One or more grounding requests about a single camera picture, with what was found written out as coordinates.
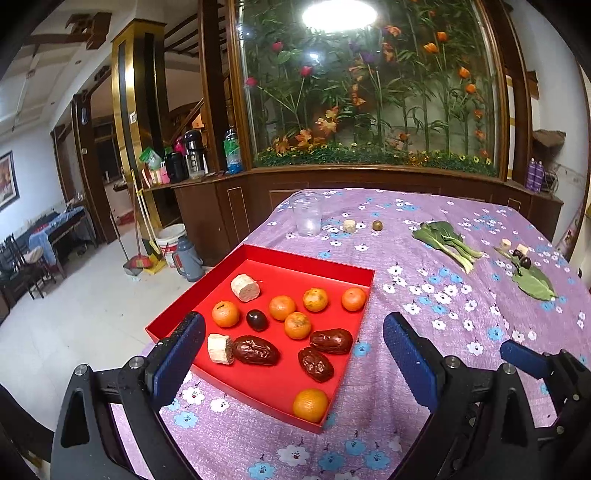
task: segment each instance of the blue gripper pad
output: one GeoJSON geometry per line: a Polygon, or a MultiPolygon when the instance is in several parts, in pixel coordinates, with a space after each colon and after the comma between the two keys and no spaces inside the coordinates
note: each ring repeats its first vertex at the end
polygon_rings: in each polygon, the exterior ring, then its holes
{"type": "Polygon", "coordinates": [[[145,383],[155,409],[170,405],[205,340],[205,319],[190,312],[148,356],[145,383]]]}
{"type": "Polygon", "coordinates": [[[430,357],[433,353],[440,359],[443,357],[429,340],[417,335],[400,312],[390,313],[384,319],[383,330],[384,342],[413,392],[415,400],[419,405],[434,412],[439,402],[439,385],[437,376],[425,359],[424,353],[428,350],[430,357]]]}
{"type": "Polygon", "coordinates": [[[540,355],[513,340],[503,342],[499,351],[505,362],[515,365],[538,380],[549,377],[551,374],[549,363],[544,355],[540,355]]]}

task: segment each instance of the broom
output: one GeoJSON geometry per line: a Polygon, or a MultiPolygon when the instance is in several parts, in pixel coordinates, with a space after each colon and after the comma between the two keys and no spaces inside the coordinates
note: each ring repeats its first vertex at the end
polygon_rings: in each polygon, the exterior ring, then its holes
{"type": "Polygon", "coordinates": [[[134,198],[134,225],[135,225],[135,242],[138,245],[138,254],[134,257],[131,258],[131,260],[129,261],[129,263],[131,264],[132,267],[135,268],[150,268],[152,266],[152,261],[146,257],[145,255],[142,255],[142,252],[139,248],[139,226],[138,226],[138,217],[137,217],[137,211],[135,209],[136,204],[135,204],[135,195],[132,195],[134,198]]]}

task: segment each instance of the bucket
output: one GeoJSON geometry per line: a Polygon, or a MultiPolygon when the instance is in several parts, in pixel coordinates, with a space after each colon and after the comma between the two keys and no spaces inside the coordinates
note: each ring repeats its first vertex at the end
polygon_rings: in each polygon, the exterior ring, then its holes
{"type": "Polygon", "coordinates": [[[178,239],[187,234],[184,223],[175,223],[159,231],[156,235],[156,243],[162,250],[162,255],[170,268],[176,268],[173,261],[173,253],[177,250],[178,239]]]}

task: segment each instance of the table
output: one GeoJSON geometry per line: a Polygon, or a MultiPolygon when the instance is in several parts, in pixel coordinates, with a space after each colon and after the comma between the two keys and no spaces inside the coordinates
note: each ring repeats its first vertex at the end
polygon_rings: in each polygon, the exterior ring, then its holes
{"type": "MultiPolygon", "coordinates": [[[[428,416],[384,345],[382,323],[393,311],[442,355],[457,355],[469,367],[496,369],[501,342],[509,338],[539,352],[566,348],[587,363],[591,297],[568,262],[513,209],[384,190],[318,192],[325,218],[319,236],[297,235],[287,200],[245,242],[375,269],[359,340],[325,432],[311,434],[268,417],[189,372],[161,416],[202,478],[387,478],[428,416]],[[357,233],[339,229],[347,218],[357,221],[357,233]],[[380,232],[371,229],[377,219],[384,224],[380,232]],[[412,230],[431,220],[449,221],[468,245],[485,252],[470,275],[412,238],[412,230]],[[502,238],[531,247],[531,259],[560,297],[538,301],[517,289],[512,267],[493,250],[502,238]]],[[[520,376],[536,425],[550,424],[555,414],[544,384],[520,376]]],[[[134,469],[151,478],[121,408],[114,411],[134,469]]]]}
{"type": "Polygon", "coordinates": [[[81,224],[84,224],[86,228],[85,236],[92,241],[96,248],[96,235],[92,228],[92,223],[88,218],[86,209],[78,206],[59,214],[43,230],[32,234],[29,237],[29,250],[33,250],[39,246],[43,247],[43,257],[47,261],[47,264],[56,265],[61,276],[66,278],[66,272],[54,250],[54,246],[59,240],[78,228],[81,224]]]}

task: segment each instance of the gold column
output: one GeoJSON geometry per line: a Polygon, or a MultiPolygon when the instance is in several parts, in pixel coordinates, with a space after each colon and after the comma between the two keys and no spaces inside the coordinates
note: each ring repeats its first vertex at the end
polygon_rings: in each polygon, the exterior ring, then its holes
{"type": "MultiPolygon", "coordinates": [[[[140,182],[141,169],[137,165],[143,150],[152,147],[163,156],[173,133],[166,94],[164,26],[136,18],[113,39],[113,112],[128,184],[132,181],[131,170],[140,182]]],[[[175,206],[171,212],[169,196],[164,192],[144,193],[155,229],[175,218],[175,206]]]]}

